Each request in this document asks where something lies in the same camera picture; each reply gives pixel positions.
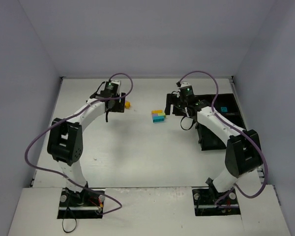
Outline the black four-compartment sorting bin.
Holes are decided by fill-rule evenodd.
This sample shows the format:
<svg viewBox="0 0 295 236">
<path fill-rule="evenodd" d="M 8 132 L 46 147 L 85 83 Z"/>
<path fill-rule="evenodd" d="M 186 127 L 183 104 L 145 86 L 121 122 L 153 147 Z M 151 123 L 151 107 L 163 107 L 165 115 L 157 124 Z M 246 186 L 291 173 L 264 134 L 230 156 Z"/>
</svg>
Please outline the black four-compartment sorting bin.
<svg viewBox="0 0 295 236">
<path fill-rule="evenodd" d="M 199 136 L 202 151 L 226 149 L 231 136 L 238 136 L 245 130 L 241 124 L 236 124 L 224 116 L 218 109 L 212 108 L 209 95 L 197 95 L 192 105 L 193 119 Z"/>
</svg>

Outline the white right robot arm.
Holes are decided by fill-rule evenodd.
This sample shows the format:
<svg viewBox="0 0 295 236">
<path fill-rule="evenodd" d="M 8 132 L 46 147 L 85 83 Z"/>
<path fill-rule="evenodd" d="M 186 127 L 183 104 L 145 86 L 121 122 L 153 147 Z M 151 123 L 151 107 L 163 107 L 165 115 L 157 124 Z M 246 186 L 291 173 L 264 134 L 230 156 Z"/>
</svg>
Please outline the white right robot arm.
<svg viewBox="0 0 295 236">
<path fill-rule="evenodd" d="M 224 167 L 216 178 L 206 183 L 214 197 L 225 194 L 247 173 L 264 164 L 259 135 L 222 116 L 205 99 L 195 95 L 189 83 L 166 95 L 165 114 L 184 115 L 193 120 L 202 150 L 225 149 Z"/>
</svg>

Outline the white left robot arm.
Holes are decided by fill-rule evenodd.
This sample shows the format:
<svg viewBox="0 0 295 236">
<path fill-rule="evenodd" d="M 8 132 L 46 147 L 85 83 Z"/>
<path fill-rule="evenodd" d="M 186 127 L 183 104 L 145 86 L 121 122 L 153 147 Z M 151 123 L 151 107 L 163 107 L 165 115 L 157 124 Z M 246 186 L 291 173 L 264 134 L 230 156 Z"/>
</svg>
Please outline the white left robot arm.
<svg viewBox="0 0 295 236">
<path fill-rule="evenodd" d="M 65 188 L 75 198 L 81 199 L 85 193 L 83 188 L 88 187 L 80 163 L 83 153 L 83 132 L 103 114 L 124 112 L 125 93 L 120 92 L 120 87 L 120 80 L 107 81 L 102 91 L 92 94 L 85 105 L 74 113 L 75 117 L 50 130 L 47 152 L 58 162 L 66 179 L 75 182 L 67 180 Z"/>
</svg>

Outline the multicolor lego cluster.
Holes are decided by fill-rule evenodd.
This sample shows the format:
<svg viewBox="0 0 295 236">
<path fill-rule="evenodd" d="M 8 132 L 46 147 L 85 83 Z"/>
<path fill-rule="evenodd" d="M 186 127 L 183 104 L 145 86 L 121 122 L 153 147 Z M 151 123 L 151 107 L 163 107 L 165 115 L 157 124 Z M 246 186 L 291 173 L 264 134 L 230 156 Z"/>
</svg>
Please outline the multicolor lego cluster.
<svg viewBox="0 0 295 236">
<path fill-rule="evenodd" d="M 152 116 L 153 123 L 164 122 L 166 119 L 166 114 L 162 110 L 151 111 L 151 116 Z"/>
</svg>

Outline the yellow small lego brick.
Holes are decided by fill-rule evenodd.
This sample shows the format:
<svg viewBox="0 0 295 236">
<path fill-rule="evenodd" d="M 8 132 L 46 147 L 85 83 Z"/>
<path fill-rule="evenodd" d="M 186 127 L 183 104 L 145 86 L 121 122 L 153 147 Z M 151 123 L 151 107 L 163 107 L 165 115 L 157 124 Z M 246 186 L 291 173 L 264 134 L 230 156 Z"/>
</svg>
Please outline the yellow small lego brick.
<svg viewBox="0 0 295 236">
<path fill-rule="evenodd" d="M 131 103 L 129 101 L 125 102 L 125 108 L 130 109 L 131 108 Z"/>
</svg>

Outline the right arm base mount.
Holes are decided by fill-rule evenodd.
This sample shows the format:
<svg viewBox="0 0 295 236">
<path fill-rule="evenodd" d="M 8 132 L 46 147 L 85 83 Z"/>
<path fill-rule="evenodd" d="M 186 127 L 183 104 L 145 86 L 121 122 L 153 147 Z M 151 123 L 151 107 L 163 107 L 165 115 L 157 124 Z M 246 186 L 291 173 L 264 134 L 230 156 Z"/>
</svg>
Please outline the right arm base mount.
<svg viewBox="0 0 295 236">
<path fill-rule="evenodd" d="M 207 188 L 193 188 L 192 197 L 195 216 L 230 216 L 241 215 L 234 188 L 215 193 Z"/>
</svg>

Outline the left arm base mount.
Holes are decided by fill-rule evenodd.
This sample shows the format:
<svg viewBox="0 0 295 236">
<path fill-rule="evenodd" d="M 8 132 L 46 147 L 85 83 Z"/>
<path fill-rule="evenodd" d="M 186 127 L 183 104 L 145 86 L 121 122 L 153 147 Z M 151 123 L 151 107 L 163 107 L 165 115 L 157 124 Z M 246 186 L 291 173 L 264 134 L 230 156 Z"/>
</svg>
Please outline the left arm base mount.
<svg viewBox="0 0 295 236">
<path fill-rule="evenodd" d="M 105 191 L 83 190 L 80 194 L 66 188 L 61 190 L 57 219 L 102 219 Z"/>
</svg>

